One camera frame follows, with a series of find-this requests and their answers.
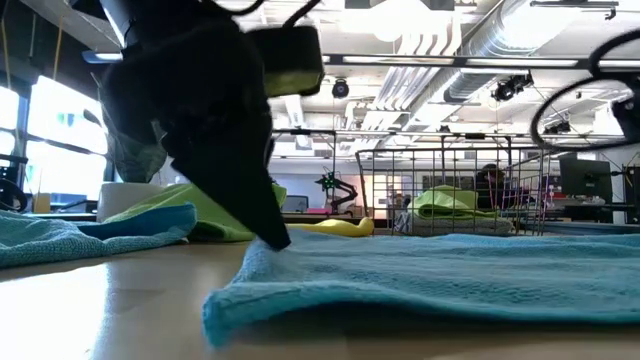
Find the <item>green cloth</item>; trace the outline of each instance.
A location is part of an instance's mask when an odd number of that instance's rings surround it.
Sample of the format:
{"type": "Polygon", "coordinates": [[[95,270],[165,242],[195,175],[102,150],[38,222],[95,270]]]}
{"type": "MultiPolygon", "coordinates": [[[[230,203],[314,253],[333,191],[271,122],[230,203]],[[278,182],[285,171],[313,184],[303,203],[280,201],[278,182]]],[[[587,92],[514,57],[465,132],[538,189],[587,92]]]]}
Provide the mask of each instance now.
{"type": "MultiPolygon", "coordinates": [[[[287,197],[287,189],[273,185],[278,204],[282,206],[287,197]]],[[[137,203],[128,210],[108,218],[105,222],[120,221],[152,209],[191,203],[196,207],[198,223],[189,236],[190,239],[219,241],[250,241],[255,234],[231,216],[222,206],[215,203],[193,184],[172,185],[160,194],[137,203]]]]}
{"type": "Polygon", "coordinates": [[[415,198],[409,209],[423,218],[473,219],[474,217],[494,217],[495,212],[474,210],[477,208],[478,194],[453,186],[436,186],[415,198]]]}

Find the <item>blue towel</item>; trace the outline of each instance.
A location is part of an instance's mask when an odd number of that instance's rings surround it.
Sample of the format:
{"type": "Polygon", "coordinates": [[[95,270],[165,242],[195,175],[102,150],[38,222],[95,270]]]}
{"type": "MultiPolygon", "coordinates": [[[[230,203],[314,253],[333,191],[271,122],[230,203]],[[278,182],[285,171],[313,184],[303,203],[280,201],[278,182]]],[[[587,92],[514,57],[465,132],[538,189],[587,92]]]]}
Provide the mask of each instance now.
{"type": "Polygon", "coordinates": [[[157,248],[181,241],[195,225],[191,204],[108,224],[41,220],[0,211],[0,269],[157,248]]]}
{"type": "Polygon", "coordinates": [[[342,238],[291,231],[281,252],[255,241],[203,307],[214,346],[232,331],[330,303],[502,321],[640,323],[640,235],[342,238]]]}

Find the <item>yellow cloth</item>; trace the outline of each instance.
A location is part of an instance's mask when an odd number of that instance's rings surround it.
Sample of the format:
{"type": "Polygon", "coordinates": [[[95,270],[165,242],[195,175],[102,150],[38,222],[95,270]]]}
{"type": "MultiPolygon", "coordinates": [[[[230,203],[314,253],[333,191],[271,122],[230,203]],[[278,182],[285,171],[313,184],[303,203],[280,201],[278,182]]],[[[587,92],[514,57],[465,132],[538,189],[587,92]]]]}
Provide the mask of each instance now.
{"type": "Polygon", "coordinates": [[[373,233],[373,220],[365,217],[360,220],[360,224],[354,225],[344,220],[328,219],[317,224],[287,224],[287,227],[289,229],[302,229],[324,234],[365,237],[373,233]]]}

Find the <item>wire basket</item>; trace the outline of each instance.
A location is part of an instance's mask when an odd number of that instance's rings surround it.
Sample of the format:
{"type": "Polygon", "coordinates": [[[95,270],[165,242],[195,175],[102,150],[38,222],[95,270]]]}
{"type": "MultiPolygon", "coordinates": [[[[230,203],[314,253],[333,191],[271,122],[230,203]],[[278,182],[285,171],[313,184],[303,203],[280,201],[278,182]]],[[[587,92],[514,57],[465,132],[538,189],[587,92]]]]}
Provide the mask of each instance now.
{"type": "Polygon", "coordinates": [[[513,236],[544,233],[559,181],[551,155],[534,147],[442,146],[361,150],[356,159],[376,234],[513,236]]]}

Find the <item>wooden table surface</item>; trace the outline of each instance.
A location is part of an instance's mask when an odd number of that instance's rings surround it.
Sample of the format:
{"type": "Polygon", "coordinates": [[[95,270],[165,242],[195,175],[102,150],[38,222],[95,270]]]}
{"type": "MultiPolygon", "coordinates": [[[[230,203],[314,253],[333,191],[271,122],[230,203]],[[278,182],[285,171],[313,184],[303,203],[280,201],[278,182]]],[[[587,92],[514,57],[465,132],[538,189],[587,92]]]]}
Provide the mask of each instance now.
{"type": "Polygon", "coordinates": [[[246,328],[214,350],[202,336],[201,306],[235,274],[245,247],[181,245],[2,270],[0,359],[640,359],[640,328],[414,319],[424,326],[399,332],[327,309],[246,328]]]}

